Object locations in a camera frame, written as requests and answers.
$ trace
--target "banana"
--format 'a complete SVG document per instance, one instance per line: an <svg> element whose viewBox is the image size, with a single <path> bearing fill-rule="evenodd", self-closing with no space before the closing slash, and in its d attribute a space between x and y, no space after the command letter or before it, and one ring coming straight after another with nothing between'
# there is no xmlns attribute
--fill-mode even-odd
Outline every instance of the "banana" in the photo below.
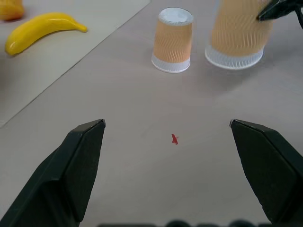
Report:
<svg viewBox="0 0 303 227"><path fill-rule="evenodd" d="M5 51L10 55L21 53L38 39L57 31L79 30L87 28L64 13L46 13L21 24L7 38Z"/></svg>

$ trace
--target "cup bottom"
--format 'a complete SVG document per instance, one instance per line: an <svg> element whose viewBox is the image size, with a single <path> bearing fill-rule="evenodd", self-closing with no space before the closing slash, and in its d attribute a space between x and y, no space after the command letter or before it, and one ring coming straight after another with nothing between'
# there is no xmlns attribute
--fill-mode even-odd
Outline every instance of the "cup bottom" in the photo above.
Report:
<svg viewBox="0 0 303 227"><path fill-rule="evenodd" d="M243 57L231 57L216 51L209 45L205 50L205 57L215 66L229 70L242 70L249 68L258 63L263 56L263 49L258 53L254 53Z"/></svg>
<svg viewBox="0 0 303 227"><path fill-rule="evenodd" d="M180 73L187 70L190 66L190 58L180 63L168 63L160 60L154 54L151 58L152 64L159 70L168 73Z"/></svg>

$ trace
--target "upside-down paper cup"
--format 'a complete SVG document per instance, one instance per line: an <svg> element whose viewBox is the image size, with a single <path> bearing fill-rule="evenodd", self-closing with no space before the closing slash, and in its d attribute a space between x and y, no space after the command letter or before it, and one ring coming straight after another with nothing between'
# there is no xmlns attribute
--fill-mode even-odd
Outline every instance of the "upside-down paper cup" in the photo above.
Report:
<svg viewBox="0 0 303 227"><path fill-rule="evenodd" d="M193 21L193 15L181 8L166 8L159 14L151 59L157 69L179 73L189 68Z"/></svg>
<svg viewBox="0 0 303 227"><path fill-rule="evenodd" d="M257 21L271 0L221 0L206 58L225 69L245 69L263 56L272 21Z"/></svg>

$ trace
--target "red mark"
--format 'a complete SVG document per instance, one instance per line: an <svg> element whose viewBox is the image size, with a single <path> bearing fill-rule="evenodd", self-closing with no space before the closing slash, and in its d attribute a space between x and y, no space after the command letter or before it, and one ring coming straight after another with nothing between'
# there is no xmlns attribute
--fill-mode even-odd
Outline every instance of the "red mark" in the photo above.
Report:
<svg viewBox="0 0 303 227"><path fill-rule="evenodd" d="M172 134L171 136L172 136L172 143L178 145L178 138L179 137L176 137L174 134Z"/></svg>

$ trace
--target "gray table surface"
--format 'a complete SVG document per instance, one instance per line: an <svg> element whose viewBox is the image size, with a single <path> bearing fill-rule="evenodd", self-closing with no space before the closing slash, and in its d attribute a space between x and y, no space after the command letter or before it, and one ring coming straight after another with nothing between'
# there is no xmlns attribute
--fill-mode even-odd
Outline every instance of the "gray table surface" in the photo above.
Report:
<svg viewBox="0 0 303 227"><path fill-rule="evenodd" d="M154 0L0 129L0 217L71 129L104 118L81 226L267 221L228 125L232 118L264 124L303 151L303 31L295 15L281 18L257 66L222 70L204 57L215 5ZM151 63L157 15L171 6L196 21L192 65L177 75Z"/></svg>

